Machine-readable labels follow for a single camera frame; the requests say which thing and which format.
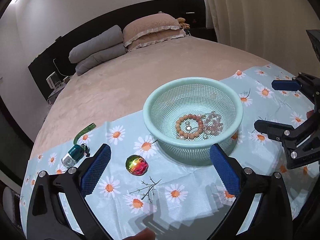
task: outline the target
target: electrical cord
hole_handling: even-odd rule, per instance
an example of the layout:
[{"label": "electrical cord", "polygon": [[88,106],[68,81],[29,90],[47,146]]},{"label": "electrical cord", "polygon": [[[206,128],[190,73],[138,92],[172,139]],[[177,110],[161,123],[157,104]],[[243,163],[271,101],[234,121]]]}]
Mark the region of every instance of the electrical cord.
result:
[{"label": "electrical cord", "polygon": [[53,59],[53,63],[54,63],[54,65],[55,65],[56,69],[58,70],[59,74],[60,74],[61,76],[64,76],[64,77],[72,77],[72,76],[66,76],[66,75],[64,75],[64,74],[61,74],[61,72],[59,71],[56,63],[54,62],[55,59],[56,59],[56,58]]}]

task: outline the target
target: gray pillow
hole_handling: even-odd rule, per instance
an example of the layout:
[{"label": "gray pillow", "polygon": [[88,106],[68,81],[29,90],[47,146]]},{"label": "gray pillow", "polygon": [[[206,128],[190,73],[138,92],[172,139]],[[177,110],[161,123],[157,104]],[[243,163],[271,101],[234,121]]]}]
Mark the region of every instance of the gray pillow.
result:
[{"label": "gray pillow", "polygon": [[118,25],[111,27],[89,41],[74,47],[69,54],[71,63],[78,63],[98,51],[110,48],[123,41],[121,28]]},{"label": "gray pillow", "polygon": [[93,67],[113,58],[120,57],[125,53],[126,51],[123,43],[119,43],[111,48],[96,52],[77,64],[76,73],[78,76],[81,76]]}]

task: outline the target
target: blue gripper pad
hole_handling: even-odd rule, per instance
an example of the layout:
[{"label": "blue gripper pad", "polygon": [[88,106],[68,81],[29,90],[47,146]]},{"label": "blue gripper pad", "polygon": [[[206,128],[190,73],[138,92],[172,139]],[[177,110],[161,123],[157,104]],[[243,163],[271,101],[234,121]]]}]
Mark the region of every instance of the blue gripper pad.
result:
[{"label": "blue gripper pad", "polygon": [[240,195],[240,179],[216,145],[210,148],[210,160],[229,194]]},{"label": "blue gripper pad", "polygon": [[301,85],[296,80],[273,80],[271,86],[274,90],[298,91]]},{"label": "blue gripper pad", "polygon": [[80,182],[80,194],[84,198],[86,195],[92,194],[96,187],[102,173],[106,169],[111,159],[111,149],[109,145],[106,145],[94,162],[91,164],[87,172],[82,176]]}]

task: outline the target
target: teddy bear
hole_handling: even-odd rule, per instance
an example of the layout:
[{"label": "teddy bear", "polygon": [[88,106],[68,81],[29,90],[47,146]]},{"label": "teddy bear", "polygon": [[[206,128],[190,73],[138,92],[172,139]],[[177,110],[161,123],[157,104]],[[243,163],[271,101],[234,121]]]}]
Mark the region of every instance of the teddy bear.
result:
[{"label": "teddy bear", "polygon": [[185,18],[181,18],[181,17],[180,17],[180,18],[177,19],[177,21],[179,22],[180,27],[181,27],[182,29],[186,29],[186,30],[190,29],[190,24],[185,23],[185,21],[186,21]]}]

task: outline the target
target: beige bedspread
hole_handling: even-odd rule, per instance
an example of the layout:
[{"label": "beige bedspread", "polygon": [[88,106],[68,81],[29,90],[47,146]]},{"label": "beige bedspread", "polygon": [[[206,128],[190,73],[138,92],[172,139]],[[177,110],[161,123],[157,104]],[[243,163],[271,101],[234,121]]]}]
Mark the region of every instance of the beige bedspread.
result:
[{"label": "beige bedspread", "polygon": [[52,106],[30,158],[73,139],[92,122],[100,126],[141,110],[150,93],[171,80],[190,76],[221,80],[238,69],[268,63],[245,51],[190,36],[128,52],[72,77]]}]

